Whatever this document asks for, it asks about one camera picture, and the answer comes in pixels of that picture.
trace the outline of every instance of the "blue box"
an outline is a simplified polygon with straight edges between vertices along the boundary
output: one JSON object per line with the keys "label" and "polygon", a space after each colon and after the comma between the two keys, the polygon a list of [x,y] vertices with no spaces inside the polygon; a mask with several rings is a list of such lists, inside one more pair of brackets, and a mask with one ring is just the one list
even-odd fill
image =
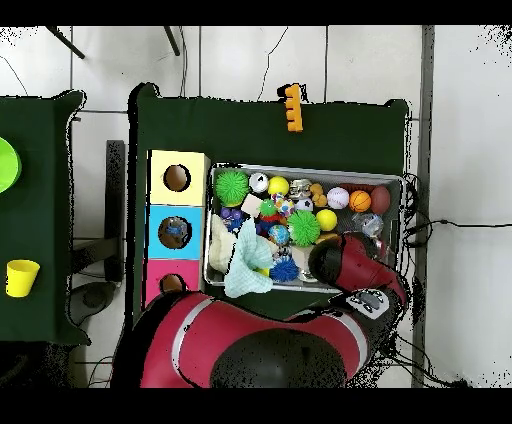
{"label": "blue box", "polygon": [[[149,208],[148,259],[200,259],[204,233],[204,208],[166,205],[151,205]],[[160,224],[169,217],[183,218],[192,226],[192,236],[181,249],[170,249],[158,238]]]}

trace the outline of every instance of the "green bowl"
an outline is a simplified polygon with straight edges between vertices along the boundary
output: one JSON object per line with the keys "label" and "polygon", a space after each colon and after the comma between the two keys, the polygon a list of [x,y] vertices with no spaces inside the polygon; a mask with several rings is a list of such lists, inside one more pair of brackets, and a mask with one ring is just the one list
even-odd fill
{"label": "green bowl", "polygon": [[20,177],[21,160],[16,150],[0,137],[0,193],[10,188]]}

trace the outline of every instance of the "blue fuzzy ball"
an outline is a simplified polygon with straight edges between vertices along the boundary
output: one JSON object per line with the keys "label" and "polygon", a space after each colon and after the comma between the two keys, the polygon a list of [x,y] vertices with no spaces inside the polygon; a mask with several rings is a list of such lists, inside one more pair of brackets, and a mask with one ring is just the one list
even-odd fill
{"label": "blue fuzzy ball", "polygon": [[293,281],[299,276],[299,268],[290,256],[282,256],[274,261],[269,276],[272,280],[281,283]]}

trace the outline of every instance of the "green spiky ball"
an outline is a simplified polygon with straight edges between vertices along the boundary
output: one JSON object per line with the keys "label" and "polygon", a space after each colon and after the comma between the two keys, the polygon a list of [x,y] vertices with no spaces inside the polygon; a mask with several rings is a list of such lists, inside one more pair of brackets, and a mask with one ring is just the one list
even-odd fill
{"label": "green spiky ball", "polygon": [[290,237],[297,246],[309,246],[320,236],[320,224],[310,211],[295,211],[288,218],[288,228]]}
{"label": "green spiky ball", "polygon": [[238,206],[249,193],[249,178],[240,171],[226,171],[219,175],[215,192],[222,206]]}
{"label": "green spiky ball", "polygon": [[262,216],[272,216],[277,212],[276,205],[272,199],[266,199],[260,204],[260,213]]}

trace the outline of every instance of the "orange toy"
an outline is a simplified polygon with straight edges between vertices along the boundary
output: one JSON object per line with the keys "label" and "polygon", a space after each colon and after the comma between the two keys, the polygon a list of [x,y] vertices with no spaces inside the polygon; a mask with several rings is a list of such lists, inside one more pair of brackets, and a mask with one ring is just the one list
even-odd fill
{"label": "orange toy", "polygon": [[348,206],[354,212],[364,212],[370,208],[372,199],[366,191],[354,191],[349,198]]}

